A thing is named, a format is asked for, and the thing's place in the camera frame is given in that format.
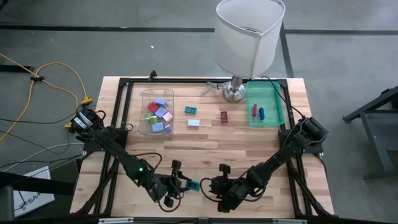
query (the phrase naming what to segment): pink block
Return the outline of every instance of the pink block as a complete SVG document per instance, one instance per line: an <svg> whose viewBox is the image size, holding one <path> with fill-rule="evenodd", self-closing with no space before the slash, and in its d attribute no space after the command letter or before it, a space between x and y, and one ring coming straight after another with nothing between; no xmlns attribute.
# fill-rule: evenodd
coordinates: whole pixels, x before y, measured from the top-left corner
<svg viewBox="0 0 398 224"><path fill-rule="evenodd" d="M169 123L173 119L173 115L170 114L170 112L167 112L166 114L163 115L163 119Z"/></svg>

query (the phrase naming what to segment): lamp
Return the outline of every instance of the lamp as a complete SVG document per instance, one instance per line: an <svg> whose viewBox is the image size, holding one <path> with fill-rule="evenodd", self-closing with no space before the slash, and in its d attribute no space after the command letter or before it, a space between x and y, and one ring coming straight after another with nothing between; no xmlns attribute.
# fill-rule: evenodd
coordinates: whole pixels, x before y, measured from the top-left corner
<svg viewBox="0 0 398 224"><path fill-rule="evenodd" d="M216 63L232 73L224 99L245 96L243 78L262 75L274 60L285 4L280 0L224 0L216 8Z"/></svg>

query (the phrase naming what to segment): cable clip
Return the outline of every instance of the cable clip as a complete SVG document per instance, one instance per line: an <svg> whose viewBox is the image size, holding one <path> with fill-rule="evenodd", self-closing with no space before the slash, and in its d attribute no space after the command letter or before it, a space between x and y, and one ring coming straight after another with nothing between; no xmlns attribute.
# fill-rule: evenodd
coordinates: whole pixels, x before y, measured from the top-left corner
<svg viewBox="0 0 398 224"><path fill-rule="evenodd" d="M37 81L43 81L44 80L44 77L43 76L39 76L39 77L30 77L30 80L32 80L32 81L35 81L35 82L37 82Z"/></svg>

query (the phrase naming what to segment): small object on table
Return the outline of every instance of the small object on table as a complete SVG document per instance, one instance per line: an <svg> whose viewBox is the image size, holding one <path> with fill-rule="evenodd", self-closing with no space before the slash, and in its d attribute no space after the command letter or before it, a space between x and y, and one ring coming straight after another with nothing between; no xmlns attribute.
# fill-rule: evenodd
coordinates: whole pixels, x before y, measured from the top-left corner
<svg viewBox="0 0 398 224"><path fill-rule="evenodd" d="M151 116L151 117L149 118L149 123L150 123L150 124L156 124L156 123L158 123L157 117L156 117L156 116Z"/></svg>
<svg viewBox="0 0 398 224"><path fill-rule="evenodd" d="M188 126L199 127L200 120L189 119Z"/></svg>
<svg viewBox="0 0 398 224"><path fill-rule="evenodd" d="M163 123L159 122L159 123L153 124L152 125L152 131L155 132L155 133L162 132L163 131Z"/></svg>
<svg viewBox="0 0 398 224"><path fill-rule="evenodd" d="M149 119L151 116L152 116L151 113L146 113L146 114L145 114L145 119Z"/></svg>
<svg viewBox="0 0 398 224"><path fill-rule="evenodd" d="M185 113L196 114L197 113L197 108L194 108L192 106L186 106L185 107Z"/></svg>
<svg viewBox="0 0 398 224"><path fill-rule="evenodd" d="M159 118L162 118L163 115L165 115L167 113L167 110L163 107L160 107L156 112L156 116L158 116Z"/></svg>
<svg viewBox="0 0 398 224"><path fill-rule="evenodd" d="M170 127L170 125L167 125L164 129L166 129L168 133L172 132L172 127Z"/></svg>
<svg viewBox="0 0 398 224"><path fill-rule="evenodd" d="M185 183L185 188L186 189L190 189L190 190L199 191L200 190L200 184L198 182L196 182L196 181L188 180Z"/></svg>
<svg viewBox="0 0 398 224"><path fill-rule="evenodd" d="M221 115L221 122L222 123L228 123L228 116L226 114L226 111L221 111L220 115Z"/></svg>
<svg viewBox="0 0 398 224"><path fill-rule="evenodd" d="M154 102L152 102L149 103L148 109L150 110L150 112L155 113L159 109L159 106L157 106Z"/></svg>
<svg viewBox="0 0 398 224"><path fill-rule="evenodd" d="M160 98L156 99L155 103L157 106L163 106L164 108L166 108L166 105L167 105L167 101L160 99Z"/></svg>
<svg viewBox="0 0 398 224"><path fill-rule="evenodd" d="M264 108L260 108L260 120L263 120L264 118Z"/></svg>
<svg viewBox="0 0 398 224"><path fill-rule="evenodd" d="M253 116L257 116L257 104L253 106Z"/></svg>
<svg viewBox="0 0 398 224"><path fill-rule="evenodd" d="M173 119L173 115L170 114L170 112L167 112L166 114L163 115L163 119L169 123Z"/></svg>

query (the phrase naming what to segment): white box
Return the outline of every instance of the white box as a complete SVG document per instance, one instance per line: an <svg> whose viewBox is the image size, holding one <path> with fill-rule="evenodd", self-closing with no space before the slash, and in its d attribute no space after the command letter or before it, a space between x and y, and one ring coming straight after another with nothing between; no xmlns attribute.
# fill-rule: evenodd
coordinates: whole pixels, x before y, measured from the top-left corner
<svg viewBox="0 0 398 224"><path fill-rule="evenodd" d="M194 127L199 127L200 125L200 120L188 120L188 126L194 126Z"/></svg>

